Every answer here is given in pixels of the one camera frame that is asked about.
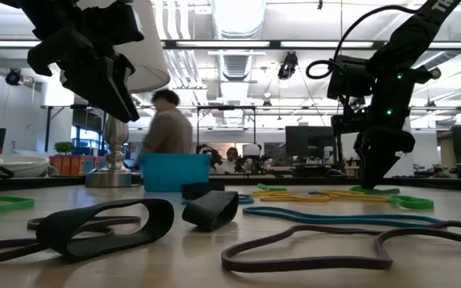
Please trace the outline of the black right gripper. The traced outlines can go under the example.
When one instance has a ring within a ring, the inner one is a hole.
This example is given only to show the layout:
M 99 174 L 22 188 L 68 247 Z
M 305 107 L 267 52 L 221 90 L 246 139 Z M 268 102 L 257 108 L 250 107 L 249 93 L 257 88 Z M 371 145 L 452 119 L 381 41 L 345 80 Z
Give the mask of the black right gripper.
M 415 146 L 415 138 L 410 132 L 374 124 L 363 111 L 332 116 L 331 128 L 334 135 L 356 133 L 352 147 L 361 159 L 363 189 L 373 189 L 399 160 L 396 154 L 384 154 L 379 159 L 375 176 L 375 150 L 410 153 Z

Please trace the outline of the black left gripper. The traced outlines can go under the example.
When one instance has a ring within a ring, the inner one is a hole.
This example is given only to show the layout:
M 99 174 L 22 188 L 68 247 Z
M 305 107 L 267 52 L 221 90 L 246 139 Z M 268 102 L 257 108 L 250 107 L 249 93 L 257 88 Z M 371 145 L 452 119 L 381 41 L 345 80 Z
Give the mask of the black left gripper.
M 124 54 L 113 58 L 113 28 L 101 15 L 31 15 L 40 43 L 27 62 L 37 74 L 51 76 L 55 63 L 65 88 L 121 122 L 139 118 L 127 79 L 135 68 Z

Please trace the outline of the green rubber band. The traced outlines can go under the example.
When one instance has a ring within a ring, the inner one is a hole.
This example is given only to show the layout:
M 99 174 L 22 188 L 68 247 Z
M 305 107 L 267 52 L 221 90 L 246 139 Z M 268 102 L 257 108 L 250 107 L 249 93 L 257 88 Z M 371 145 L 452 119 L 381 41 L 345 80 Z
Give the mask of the green rubber band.
M 361 186 L 352 186 L 349 191 L 361 192 L 364 194 L 373 194 L 373 195 L 396 195 L 400 194 L 399 188 L 390 188 L 390 189 L 363 189 Z
M 411 196 L 390 197 L 390 204 L 409 210 L 433 210 L 434 202 L 426 198 L 416 198 Z
M 15 196 L 0 196 L 0 213 L 23 210 L 34 207 L 32 198 L 20 198 Z
M 280 186 L 269 186 L 269 185 L 266 185 L 266 184 L 262 184 L 262 183 L 259 183 L 257 185 L 257 187 L 260 189 L 260 190 L 263 190 L 263 191 L 268 191 L 268 192 L 275 192 L 275 191 L 287 191 L 287 188 L 285 187 L 280 187 Z

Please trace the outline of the long teal rubber band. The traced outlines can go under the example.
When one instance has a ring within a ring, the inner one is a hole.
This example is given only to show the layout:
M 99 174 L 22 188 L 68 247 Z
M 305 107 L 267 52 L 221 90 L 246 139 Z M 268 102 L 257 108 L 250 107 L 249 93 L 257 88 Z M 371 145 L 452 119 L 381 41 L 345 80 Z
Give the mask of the long teal rubber band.
M 423 227 L 442 222 L 437 218 L 411 214 L 358 214 L 327 215 L 307 214 L 273 206 L 251 206 L 243 208 L 247 215 L 279 218 L 291 222 L 312 225 L 376 225 L 389 227 Z

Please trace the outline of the thin dark purple rubber band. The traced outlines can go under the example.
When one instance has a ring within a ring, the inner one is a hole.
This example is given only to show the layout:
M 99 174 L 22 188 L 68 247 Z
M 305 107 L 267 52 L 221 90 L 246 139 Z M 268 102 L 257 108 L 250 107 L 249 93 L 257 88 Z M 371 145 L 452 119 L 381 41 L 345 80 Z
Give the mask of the thin dark purple rubber band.
M 242 242 L 225 249 L 221 255 L 222 268 L 227 271 L 243 273 L 286 272 L 297 270 L 323 270 L 323 269 L 364 269 L 364 270 L 389 270 L 394 260 L 389 256 L 383 243 L 394 237 L 405 235 L 425 235 L 461 242 L 461 234 L 450 232 L 449 227 L 461 228 L 461 221 L 444 221 L 427 227 L 398 228 L 385 231 L 366 230 L 359 228 L 342 228 L 315 225 L 292 226 L 278 234 L 265 238 L 257 238 L 249 242 Z M 299 231 L 324 232 L 329 234 L 368 234 L 373 235 L 373 258 L 359 256 L 325 256 L 306 258 L 287 258 L 264 261 L 240 261 L 233 257 L 241 252 L 279 242 L 289 238 Z
M 96 233 L 96 235 L 85 238 L 74 238 L 72 242 L 112 235 L 114 234 L 112 226 L 140 223 L 141 218 L 135 216 L 96 216 L 74 232 L 75 235 L 82 232 Z M 24 257 L 48 249 L 50 249 L 50 245 L 41 244 L 36 238 L 0 240 L 0 262 Z

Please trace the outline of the short wide black rubber band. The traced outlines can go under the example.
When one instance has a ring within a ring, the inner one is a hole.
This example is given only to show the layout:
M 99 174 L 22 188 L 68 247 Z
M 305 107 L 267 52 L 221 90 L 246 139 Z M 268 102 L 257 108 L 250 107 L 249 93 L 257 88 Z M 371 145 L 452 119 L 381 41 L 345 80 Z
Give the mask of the short wide black rubber band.
M 182 185 L 182 198 L 186 200 L 195 200 L 211 191 L 224 191 L 225 184 L 223 182 L 195 182 Z
M 186 204 L 182 219 L 201 231 L 212 232 L 230 223 L 237 214 L 239 194 L 234 191 L 210 191 Z

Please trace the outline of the large wide black rubber band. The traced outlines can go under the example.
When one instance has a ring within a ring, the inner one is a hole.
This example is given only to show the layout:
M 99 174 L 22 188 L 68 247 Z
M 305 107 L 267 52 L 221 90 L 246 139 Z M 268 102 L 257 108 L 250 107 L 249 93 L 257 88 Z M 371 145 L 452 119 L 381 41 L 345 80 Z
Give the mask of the large wide black rubber band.
M 95 215 L 110 209 L 141 204 L 148 210 L 148 220 L 141 230 L 133 234 L 112 234 L 73 241 L 78 229 Z M 36 239 L 65 258 L 78 262 L 128 250 L 157 241 L 172 227 L 174 208 L 170 202 L 157 198 L 123 199 L 97 205 L 62 210 L 44 218 L 36 230 Z

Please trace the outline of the blue plastic bin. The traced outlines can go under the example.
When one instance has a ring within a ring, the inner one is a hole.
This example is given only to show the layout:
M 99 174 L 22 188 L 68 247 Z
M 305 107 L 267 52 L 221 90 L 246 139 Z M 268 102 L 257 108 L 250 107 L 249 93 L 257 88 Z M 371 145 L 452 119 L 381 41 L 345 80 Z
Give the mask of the blue plastic bin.
M 208 182 L 208 154 L 142 154 L 141 171 L 148 193 L 180 192 L 182 185 Z

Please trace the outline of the person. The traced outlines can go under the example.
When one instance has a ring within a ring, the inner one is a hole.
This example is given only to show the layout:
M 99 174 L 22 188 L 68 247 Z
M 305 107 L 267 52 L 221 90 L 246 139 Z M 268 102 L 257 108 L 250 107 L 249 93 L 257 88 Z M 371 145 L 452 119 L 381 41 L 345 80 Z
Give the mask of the person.
M 142 141 L 143 154 L 189 154 L 193 127 L 178 108 L 179 96 L 168 89 L 157 90 L 151 99 L 156 113 Z
M 222 164 L 219 166 L 218 172 L 220 174 L 234 174 L 238 156 L 238 150 L 235 147 L 230 147 L 226 151 L 226 158 L 222 160 Z

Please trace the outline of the white shade silver table lamp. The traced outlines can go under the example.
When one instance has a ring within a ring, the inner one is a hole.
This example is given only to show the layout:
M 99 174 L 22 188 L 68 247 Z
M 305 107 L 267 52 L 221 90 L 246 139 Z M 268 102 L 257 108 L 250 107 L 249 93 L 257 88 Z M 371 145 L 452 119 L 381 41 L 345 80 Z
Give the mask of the white shade silver table lamp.
M 132 106 L 137 94 L 151 92 L 164 87 L 170 81 L 162 44 L 157 30 L 156 17 L 151 0 L 123 0 L 133 7 L 134 21 L 144 39 L 115 45 L 117 53 L 127 57 L 135 68 L 133 74 L 124 79 L 126 99 Z M 125 147 L 129 137 L 128 125 L 107 115 L 104 128 L 104 139 L 109 145 L 106 154 L 106 165 L 96 168 L 86 175 L 89 187 L 127 187 L 133 182 L 133 173 L 126 167 L 124 159 Z

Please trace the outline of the white dome lamp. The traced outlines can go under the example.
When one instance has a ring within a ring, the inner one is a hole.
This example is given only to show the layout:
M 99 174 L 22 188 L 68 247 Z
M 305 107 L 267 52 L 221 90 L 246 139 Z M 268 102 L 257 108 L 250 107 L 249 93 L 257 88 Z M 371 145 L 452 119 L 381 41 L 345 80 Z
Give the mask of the white dome lamp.
M 243 157 L 259 157 L 262 147 L 259 144 L 251 143 L 243 145 Z

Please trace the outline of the white ceramic bowl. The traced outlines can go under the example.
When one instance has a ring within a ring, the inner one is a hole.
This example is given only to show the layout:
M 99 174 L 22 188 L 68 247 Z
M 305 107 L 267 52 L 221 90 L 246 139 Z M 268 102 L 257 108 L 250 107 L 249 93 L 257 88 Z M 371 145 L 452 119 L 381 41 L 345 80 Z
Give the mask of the white ceramic bowl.
M 11 171 L 15 178 L 43 176 L 50 161 L 46 158 L 21 155 L 0 155 L 0 166 Z

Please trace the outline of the black background table frame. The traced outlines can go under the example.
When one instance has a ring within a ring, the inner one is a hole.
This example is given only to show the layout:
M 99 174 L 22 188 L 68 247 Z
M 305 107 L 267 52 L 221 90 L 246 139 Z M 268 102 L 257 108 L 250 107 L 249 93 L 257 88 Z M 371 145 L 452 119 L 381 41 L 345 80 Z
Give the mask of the black background table frame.
M 46 112 L 43 144 L 39 147 L 55 154 L 57 142 L 70 142 L 73 147 L 99 149 L 102 143 L 103 122 L 107 115 L 92 106 L 41 106 Z

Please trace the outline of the black background station frame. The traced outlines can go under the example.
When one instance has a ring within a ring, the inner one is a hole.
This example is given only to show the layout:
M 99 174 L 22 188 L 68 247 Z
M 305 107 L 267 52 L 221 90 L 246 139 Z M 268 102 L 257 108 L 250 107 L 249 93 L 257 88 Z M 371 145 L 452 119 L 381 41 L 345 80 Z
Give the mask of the black background station frame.
M 232 106 L 232 105 L 220 105 L 220 106 L 196 106 L 196 116 L 197 116 L 197 124 L 196 124 L 196 146 L 200 144 L 199 140 L 199 131 L 200 131 L 200 111 L 207 110 L 211 112 L 212 110 L 221 110 L 221 111 L 228 111 L 228 110 L 241 110 L 243 113 L 245 110 L 251 110 L 253 112 L 253 143 L 257 143 L 257 136 L 256 136 L 256 117 L 257 117 L 257 106 Z

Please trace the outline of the black aluminium table frame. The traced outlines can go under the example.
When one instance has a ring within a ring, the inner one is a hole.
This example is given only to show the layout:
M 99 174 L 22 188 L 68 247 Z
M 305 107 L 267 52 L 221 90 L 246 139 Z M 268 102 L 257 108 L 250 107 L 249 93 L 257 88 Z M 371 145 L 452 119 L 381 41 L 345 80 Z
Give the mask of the black aluminium table frame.
M 211 178 L 212 182 L 224 182 L 227 186 L 257 186 L 259 183 L 272 186 L 352 186 L 358 185 L 357 178 Z M 57 178 L 11 178 L 0 179 L 0 191 L 37 189 L 56 186 L 79 186 L 84 177 Z M 413 186 L 442 190 L 460 190 L 461 179 L 453 178 L 384 178 L 384 186 Z

